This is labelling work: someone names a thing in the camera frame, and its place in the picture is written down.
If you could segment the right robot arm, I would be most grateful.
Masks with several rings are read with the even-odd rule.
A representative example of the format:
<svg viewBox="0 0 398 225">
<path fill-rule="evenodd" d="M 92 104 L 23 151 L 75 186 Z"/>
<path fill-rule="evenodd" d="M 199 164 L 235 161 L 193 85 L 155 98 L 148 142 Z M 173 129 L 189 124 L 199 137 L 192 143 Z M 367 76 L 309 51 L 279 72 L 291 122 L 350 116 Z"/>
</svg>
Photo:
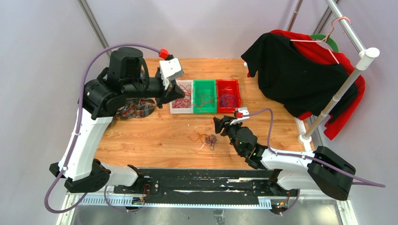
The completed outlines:
<svg viewBox="0 0 398 225">
<path fill-rule="evenodd" d="M 258 143 L 258 138 L 234 117 L 213 118 L 215 133 L 229 138 L 240 157 L 253 169 L 272 171 L 268 189 L 274 195 L 286 190 L 320 190 L 339 200 L 348 199 L 356 169 L 325 146 L 315 151 L 293 152 L 270 149 Z"/>
</svg>

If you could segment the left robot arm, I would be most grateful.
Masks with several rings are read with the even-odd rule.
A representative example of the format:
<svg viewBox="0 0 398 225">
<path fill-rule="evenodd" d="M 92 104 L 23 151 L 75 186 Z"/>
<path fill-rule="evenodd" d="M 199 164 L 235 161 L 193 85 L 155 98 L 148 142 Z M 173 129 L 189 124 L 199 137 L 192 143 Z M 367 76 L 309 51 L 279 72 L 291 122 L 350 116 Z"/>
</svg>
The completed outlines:
<svg viewBox="0 0 398 225">
<path fill-rule="evenodd" d="M 143 190 L 144 175 L 132 165 L 114 166 L 95 158 L 98 145 L 117 111 L 129 99 L 153 98 L 158 108 L 184 92 L 176 79 L 184 72 L 180 61 L 166 50 L 158 51 L 159 66 L 154 77 L 140 49 L 123 46 L 112 51 L 108 67 L 96 79 L 83 81 L 75 132 L 61 161 L 50 172 L 64 178 L 71 193 L 97 192 L 105 186 L 125 186 L 131 193 Z"/>
</svg>

